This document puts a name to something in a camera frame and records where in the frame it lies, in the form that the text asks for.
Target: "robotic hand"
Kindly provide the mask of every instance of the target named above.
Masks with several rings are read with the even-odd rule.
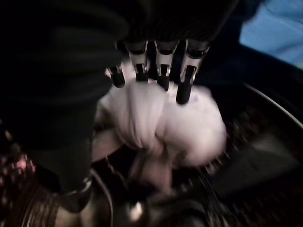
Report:
[[[236,3],[1,3],[0,118],[63,207],[79,212],[89,201],[89,138],[96,102],[111,87],[101,74],[109,68],[114,84],[124,83],[117,41],[124,43],[137,80],[147,81],[146,44],[155,40],[158,83],[167,90],[176,45],[187,40],[176,95],[186,104],[202,59]]]

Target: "white cloth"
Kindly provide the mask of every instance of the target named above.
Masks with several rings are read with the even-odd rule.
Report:
[[[127,70],[124,75],[135,76]],[[130,176],[166,190],[173,167],[204,165],[223,151],[225,125],[207,88],[193,86],[189,102],[180,106],[176,85],[166,93],[155,82],[126,79],[98,103],[96,123],[109,129],[95,136],[93,161],[126,144],[138,150]]]

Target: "black sleeve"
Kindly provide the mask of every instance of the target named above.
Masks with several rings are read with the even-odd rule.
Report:
[[[91,134],[104,75],[120,62],[123,18],[100,5],[0,4],[0,119],[27,149],[53,149]]]

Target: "blue fabric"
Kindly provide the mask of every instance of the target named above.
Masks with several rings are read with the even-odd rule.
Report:
[[[240,43],[303,69],[303,0],[266,0],[244,23]]]

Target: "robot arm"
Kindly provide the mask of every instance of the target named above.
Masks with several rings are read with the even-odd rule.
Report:
[[[177,97],[185,104],[209,43],[236,3],[1,4],[0,118],[66,209],[78,212],[88,201],[89,138],[96,102],[111,86],[102,73],[119,69],[116,41],[125,43],[138,80],[148,78],[146,42],[156,41],[158,83],[166,89],[178,40],[187,40]],[[119,70],[111,72],[115,77]]]

